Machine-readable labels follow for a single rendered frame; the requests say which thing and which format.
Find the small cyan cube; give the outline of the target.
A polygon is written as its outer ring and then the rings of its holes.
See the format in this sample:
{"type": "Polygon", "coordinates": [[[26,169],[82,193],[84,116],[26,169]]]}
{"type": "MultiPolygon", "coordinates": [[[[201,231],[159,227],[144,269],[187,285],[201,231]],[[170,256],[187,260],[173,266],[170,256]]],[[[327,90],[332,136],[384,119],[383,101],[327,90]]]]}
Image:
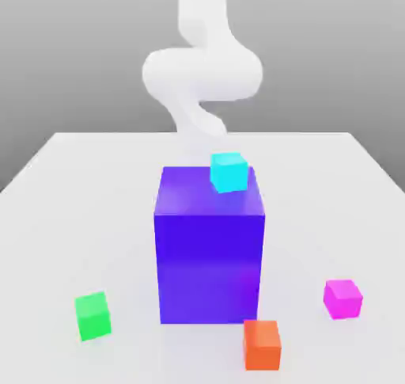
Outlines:
{"type": "Polygon", "coordinates": [[[247,161],[237,152],[212,154],[210,182],[218,193],[246,190],[248,187],[247,161]]]}

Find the small green cube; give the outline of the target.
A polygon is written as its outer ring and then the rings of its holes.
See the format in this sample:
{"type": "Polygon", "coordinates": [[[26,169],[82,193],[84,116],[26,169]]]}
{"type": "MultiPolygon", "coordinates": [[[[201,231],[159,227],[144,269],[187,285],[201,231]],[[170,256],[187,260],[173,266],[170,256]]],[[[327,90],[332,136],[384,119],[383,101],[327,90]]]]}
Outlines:
{"type": "Polygon", "coordinates": [[[111,314],[103,291],[77,297],[74,305],[82,341],[96,339],[112,332],[111,314]]]}

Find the small orange cube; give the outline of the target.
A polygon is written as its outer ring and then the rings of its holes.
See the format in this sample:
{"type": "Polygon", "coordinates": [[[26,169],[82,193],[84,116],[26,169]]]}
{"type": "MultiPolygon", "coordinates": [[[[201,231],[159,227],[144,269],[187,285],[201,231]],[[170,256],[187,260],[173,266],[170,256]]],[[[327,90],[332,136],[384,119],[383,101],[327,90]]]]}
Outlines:
{"type": "Polygon", "coordinates": [[[276,321],[244,321],[244,367],[247,371],[278,371],[282,343],[276,321]]]}

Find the small magenta cube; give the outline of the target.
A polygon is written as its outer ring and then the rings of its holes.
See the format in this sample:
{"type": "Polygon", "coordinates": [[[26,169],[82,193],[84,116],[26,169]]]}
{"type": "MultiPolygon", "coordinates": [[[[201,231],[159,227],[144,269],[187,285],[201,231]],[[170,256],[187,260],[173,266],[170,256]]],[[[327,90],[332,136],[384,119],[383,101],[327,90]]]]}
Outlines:
{"type": "Polygon", "coordinates": [[[324,287],[324,305],[333,320],[359,317],[363,295],[352,279],[329,279],[324,287]]]}

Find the large purple box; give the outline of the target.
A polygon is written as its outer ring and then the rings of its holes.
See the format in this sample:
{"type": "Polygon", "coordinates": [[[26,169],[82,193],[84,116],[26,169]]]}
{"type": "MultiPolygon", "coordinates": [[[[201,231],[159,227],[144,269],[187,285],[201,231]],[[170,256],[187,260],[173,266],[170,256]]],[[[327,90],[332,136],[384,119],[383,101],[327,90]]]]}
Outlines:
{"type": "Polygon", "coordinates": [[[219,193],[207,167],[166,166],[153,213],[163,324],[240,324],[257,317],[265,210],[253,170],[219,193]]]}

